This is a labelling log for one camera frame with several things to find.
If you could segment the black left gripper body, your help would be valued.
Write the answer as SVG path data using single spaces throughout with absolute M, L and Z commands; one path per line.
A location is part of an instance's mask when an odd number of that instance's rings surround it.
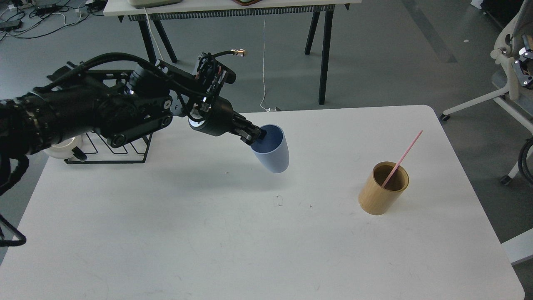
M 224 97 L 215 100 L 211 110 L 204 121 L 189 121 L 189 127 L 195 131 L 219 137 L 236 129 L 234 122 L 234 109 L 232 104 Z

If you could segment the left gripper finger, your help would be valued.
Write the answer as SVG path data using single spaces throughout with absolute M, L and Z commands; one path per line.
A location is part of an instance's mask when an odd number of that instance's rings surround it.
M 260 127 L 247 127 L 238 129 L 237 134 L 242 142 L 251 146 L 258 139 L 264 139 L 267 133 L 266 130 L 261 129 Z
M 239 113 L 233 114 L 232 124 L 232 131 L 238 135 L 259 135 L 261 132 L 260 127 L 254 125 Z

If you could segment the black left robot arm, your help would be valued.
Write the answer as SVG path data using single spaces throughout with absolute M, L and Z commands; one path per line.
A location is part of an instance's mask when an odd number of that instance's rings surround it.
M 202 53 L 193 74 L 162 60 L 105 53 L 48 76 L 50 83 L 1 100 L 1 193 L 18 183 L 28 156 L 87 132 L 119 148 L 187 117 L 192 129 L 237 135 L 247 145 L 266 131 L 248 121 L 219 95 L 236 74 L 217 58 L 243 57 L 245 50 Z

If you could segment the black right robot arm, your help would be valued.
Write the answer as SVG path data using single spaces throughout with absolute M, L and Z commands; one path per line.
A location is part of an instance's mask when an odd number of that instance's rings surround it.
M 533 175 L 528 168 L 528 153 L 533 146 L 533 138 L 528 138 L 518 154 L 518 172 L 530 184 L 533 185 Z

